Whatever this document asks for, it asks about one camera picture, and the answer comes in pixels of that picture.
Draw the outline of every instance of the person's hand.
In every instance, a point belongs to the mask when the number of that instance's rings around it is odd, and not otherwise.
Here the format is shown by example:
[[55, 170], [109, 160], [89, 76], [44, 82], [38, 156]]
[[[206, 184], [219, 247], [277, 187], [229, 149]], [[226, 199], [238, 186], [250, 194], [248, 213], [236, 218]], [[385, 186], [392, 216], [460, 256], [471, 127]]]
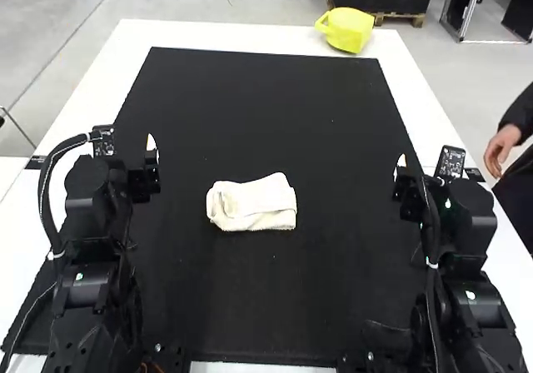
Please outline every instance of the person's hand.
[[511, 148], [520, 141], [522, 133], [515, 125], [505, 125], [489, 141], [483, 160], [491, 175], [501, 177], [501, 164], [506, 161]]

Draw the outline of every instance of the gray floor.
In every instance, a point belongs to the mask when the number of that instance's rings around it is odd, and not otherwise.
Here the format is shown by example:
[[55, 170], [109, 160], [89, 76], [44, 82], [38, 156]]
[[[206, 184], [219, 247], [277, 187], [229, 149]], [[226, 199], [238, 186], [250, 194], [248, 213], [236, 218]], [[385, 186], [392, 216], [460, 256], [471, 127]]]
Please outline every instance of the gray floor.
[[[400, 32], [481, 165], [501, 114], [533, 81], [533, 46], [456, 44], [438, 23], [443, 2], [431, 0], [423, 29], [398, 21], [386, 21], [385, 27]], [[10, 107], [38, 143], [122, 18], [311, 26], [326, 10], [326, 2], [0, 0], [0, 10], [0, 105]], [[468, 38], [509, 38], [498, 23], [499, 13], [497, 3], [481, 4]], [[31, 154], [32, 146], [12, 125], [0, 130], [0, 156]]]

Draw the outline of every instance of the yellow plastic container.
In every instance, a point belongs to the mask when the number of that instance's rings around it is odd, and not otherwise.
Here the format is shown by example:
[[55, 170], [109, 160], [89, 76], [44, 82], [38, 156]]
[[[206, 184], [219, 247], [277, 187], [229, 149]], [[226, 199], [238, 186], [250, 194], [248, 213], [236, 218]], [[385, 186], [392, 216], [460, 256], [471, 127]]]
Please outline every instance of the yellow plastic container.
[[373, 27], [372, 15], [346, 7], [334, 8], [315, 22], [315, 28], [326, 34], [333, 47], [355, 54], [370, 40]]

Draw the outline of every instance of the folded towel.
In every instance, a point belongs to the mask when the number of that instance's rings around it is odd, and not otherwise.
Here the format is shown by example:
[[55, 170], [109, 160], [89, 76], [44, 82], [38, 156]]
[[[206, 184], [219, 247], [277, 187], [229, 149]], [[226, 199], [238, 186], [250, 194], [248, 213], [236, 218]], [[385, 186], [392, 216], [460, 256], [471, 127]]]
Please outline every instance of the folded towel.
[[216, 182], [206, 206], [207, 217], [223, 231], [296, 227], [296, 194], [283, 173], [248, 183]]

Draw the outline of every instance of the metal frame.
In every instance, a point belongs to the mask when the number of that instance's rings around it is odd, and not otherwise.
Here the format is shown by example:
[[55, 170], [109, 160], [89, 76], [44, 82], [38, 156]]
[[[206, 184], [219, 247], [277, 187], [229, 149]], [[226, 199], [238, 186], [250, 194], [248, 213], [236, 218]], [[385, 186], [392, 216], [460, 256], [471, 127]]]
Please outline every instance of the metal frame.
[[20, 125], [17, 123], [17, 121], [15, 120], [15, 118], [9, 113], [9, 111], [8, 111], [6, 108], [2, 107], [1, 105], [0, 105], [0, 111], [2, 111], [2, 112], [4, 113], [4, 115], [5, 115], [6, 117], [8, 117], [9, 120], [10, 120], [11, 122], [13, 122], [13, 125], [15, 125], [15, 127], [16, 127], [16, 128], [22, 133], [22, 135], [23, 135], [24, 138], [27, 140], [27, 142], [29, 142], [29, 143], [32, 145], [33, 149], [36, 150], [36, 149], [37, 149], [37, 146], [35, 145], [35, 143], [34, 143], [34, 142], [32, 141], [32, 139], [26, 134], [26, 132], [20, 127]]
[[450, 8], [451, 0], [446, 0], [444, 4], [444, 8], [442, 9], [441, 14], [441, 25], [444, 27], [444, 29], [450, 33], [450, 35], [455, 38], [459, 43], [463, 42], [466, 44], [529, 44], [530, 42], [524, 41], [524, 40], [516, 40], [516, 41], [509, 41], [509, 40], [465, 40], [466, 32], [468, 31], [468, 27], [470, 26], [470, 22], [472, 20], [472, 16], [474, 15], [474, 9], [476, 9], [477, 0], [470, 0], [468, 3], [468, 6], [465, 8], [465, 11], [463, 13], [463, 23], [461, 25], [461, 28], [459, 31], [455, 30], [452, 25], [448, 23], [447, 20], [447, 13]]

